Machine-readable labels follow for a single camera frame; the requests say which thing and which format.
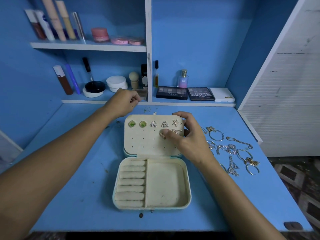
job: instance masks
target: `green gemstone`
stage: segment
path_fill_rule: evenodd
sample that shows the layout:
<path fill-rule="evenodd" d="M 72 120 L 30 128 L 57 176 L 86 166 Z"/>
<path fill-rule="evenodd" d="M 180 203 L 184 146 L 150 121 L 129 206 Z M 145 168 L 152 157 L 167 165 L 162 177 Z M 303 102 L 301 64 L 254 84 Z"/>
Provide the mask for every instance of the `green gemstone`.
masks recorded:
<path fill-rule="evenodd" d="M 141 126 L 142 128 L 145 128 L 145 127 L 147 126 L 146 121 L 141 121 L 141 122 L 140 122 L 140 126 Z"/>
<path fill-rule="evenodd" d="M 130 127 L 134 127 L 136 125 L 136 123 L 133 120 L 129 121 L 128 124 Z"/>

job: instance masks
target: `person's left hand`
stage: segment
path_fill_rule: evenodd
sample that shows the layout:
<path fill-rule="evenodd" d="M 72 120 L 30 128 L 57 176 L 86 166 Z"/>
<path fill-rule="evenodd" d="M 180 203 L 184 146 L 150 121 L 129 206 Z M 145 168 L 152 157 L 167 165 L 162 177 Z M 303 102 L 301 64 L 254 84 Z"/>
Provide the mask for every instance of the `person's left hand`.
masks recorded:
<path fill-rule="evenodd" d="M 137 91 L 119 88 L 102 109 L 107 110 L 113 119 L 116 119 L 132 112 L 141 100 Z"/>

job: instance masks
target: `jewelry box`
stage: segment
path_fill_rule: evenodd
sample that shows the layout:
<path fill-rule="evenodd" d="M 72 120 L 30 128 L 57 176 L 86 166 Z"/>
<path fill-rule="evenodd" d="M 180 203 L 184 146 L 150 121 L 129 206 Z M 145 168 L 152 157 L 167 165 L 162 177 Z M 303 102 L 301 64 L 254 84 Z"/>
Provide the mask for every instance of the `jewelry box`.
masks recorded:
<path fill-rule="evenodd" d="M 191 189 L 180 151 L 164 135 L 169 129 L 183 136 L 177 115 L 133 114 L 124 122 L 124 152 L 113 190 L 122 210 L 178 210 L 188 207 Z"/>

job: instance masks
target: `jewelry box lid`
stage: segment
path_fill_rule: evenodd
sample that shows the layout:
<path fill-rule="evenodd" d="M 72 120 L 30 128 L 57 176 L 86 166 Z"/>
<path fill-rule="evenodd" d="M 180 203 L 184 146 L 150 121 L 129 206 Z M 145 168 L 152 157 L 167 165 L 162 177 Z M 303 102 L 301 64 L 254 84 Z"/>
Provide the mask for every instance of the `jewelry box lid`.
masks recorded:
<path fill-rule="evenodd" d="M 163 129 L 183 136 L 182 118 L 177 115 L 129 115 L 124 122 L 125 151 L 132 155 L 179 155 L 176 146 L 159 134 Z"/>

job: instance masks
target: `tiled floor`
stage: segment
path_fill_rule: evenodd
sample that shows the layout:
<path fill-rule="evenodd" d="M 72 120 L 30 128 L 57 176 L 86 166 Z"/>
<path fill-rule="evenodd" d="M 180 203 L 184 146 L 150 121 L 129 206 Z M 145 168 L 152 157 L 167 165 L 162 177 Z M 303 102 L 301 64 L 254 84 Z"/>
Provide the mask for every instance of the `tiled floor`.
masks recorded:
<path fill-rule="evenodd" d="M 318 167 L 320 165 L 320 157 L 270 157 L 268 159 L 314 229 L 314 232 L 285 232 L 282 234 L 288 240 L 320 240 L 320 172 Z M 107 237 L 106 234 L 108 233 L 93 233 L 93 235 L 87 237 L 94 240 L 105 239 Z M 138 239 L 178 239 L 182 237 L 180 233 L 131 234 L 136 235 Z M 203 237 L 209 237 L 214 233 L 192 233 L 194 237 L 191 238 L 199 238 L 200 234 Z M 216 234 L 218 235 L 215 235 L 214 239 L 230 239 L 228 234 Z M 78 239 L 78 235 L 77 233 L 66 234 L 62 232 L 33 233 L 27 239 L 69 240 Z"/>

